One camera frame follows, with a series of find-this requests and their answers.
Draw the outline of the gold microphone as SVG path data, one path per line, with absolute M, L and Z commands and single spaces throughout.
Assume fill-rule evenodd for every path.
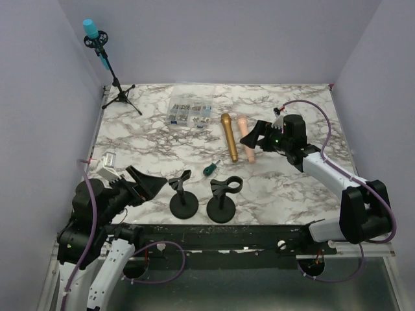
M 226 136 L 226 142 L 228 144 L 228 150 L 230 153 L 231 160 L 235 163 L 238 162 L 238 153 L 235 144 L 235 139 L 233 136 L 233 129 L 231 125 L 231 117 L 228 113 L 223 113 L 220 117 L 220 123 L 224 128 L 224 133 Z

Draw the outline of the clear screw organizer box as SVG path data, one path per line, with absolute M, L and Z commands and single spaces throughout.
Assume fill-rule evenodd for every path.
M 214 94 L 214 84 L 176 83 L 166 113 L 166 125 L 206 127 L 213 115 Z

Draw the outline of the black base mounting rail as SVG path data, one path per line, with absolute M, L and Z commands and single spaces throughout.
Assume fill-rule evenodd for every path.
M 278 268 L 298 263 L 316 271 L 336 255 L 328 242 L 315 242 L 307 225 L 107 225 L 98 228 L 81 269 L 97 260 L 109 238 L 132 247 L 129 270 L 231 270 Z

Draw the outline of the blue microphone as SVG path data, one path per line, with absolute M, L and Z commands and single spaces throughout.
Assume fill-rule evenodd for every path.
M 95 54 L 100 58 L 105 69 L 110 67 L 107 62 L 108 55 L 104 50 L 104 45 L 108 42 L 108 35 L 102 30 L 99 30 L 91 19 L 85 19 L 82 22 L 86 36 L 84 37 L 84 45 L 95 51 Z

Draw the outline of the black round-base mic stand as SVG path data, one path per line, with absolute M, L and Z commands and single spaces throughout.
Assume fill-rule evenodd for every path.
M 227 194 L 239 193 L 243 180 L 238 176 L 231 176 L 224 181 L 212 179 L 210 187 L 213 197 L 207 203 L 207 215 L 215 223 L 228 223 L 235 216 L 236 205 Z

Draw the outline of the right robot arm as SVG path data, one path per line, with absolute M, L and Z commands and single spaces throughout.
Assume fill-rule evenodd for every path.
M 313 222 L 309 232 L 299 236 L 298 245 L 304 253 L 314 253 L 328 240 L 358 244 L 392 232 L 392 218 L 385 208 L 385 185 L 331 167 L 321 150 L 307 142 L 301 115 L 278 117 L 275 123 L 257 121 L 240 142 L 249 148 L 284 153 L 292 166 L 318 180 L 340 200 L 338 218 Z

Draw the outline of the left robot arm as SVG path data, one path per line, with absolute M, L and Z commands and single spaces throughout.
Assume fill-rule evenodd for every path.
M 166 178 L 143 174 L 133 166 L 126 171 L 132 181 L 114 176 L 105 187 L 101 180 L 85 177 L 75 189 L 71 217 L 57 236 L 59 310 L 106 310 L 128 259 L 143 250 L 140 227 L 118 227 L 109 254 L 97 266 L 115 216 L 125 207 L 154 199 L 167 183 Z

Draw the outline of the black tripod mic stand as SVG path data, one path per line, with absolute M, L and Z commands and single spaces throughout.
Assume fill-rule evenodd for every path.
M 108 65 L 110 67 L 109 71 L 110 71 L 110 73 L 112 75 L 112 78 L 113 78 L 112 86 L 116 87 L 118 89 L 118 94 L 113 100 L 105 103 L 102 106 L 102 110 L 106 109 L 109 105 L 113 104 L 114 102 L 121 102 L 121 103 L 131 105 L 139 113 L 139 115 L 142 115 L 142 112 L 137 107 L 135 107 L 128 98 L 129 92 L 132 89 L 134 89 L 136 87 L 136 85 L 132 84 L 128 89 L 123 89 L 121 87 L 121 83 L 119 82 L 119 79 L 117 78 L 117 76 L 116 76 L 116 74 L 115 74 L 108 58 L 107 58 L 107 62 L 108 62 Z

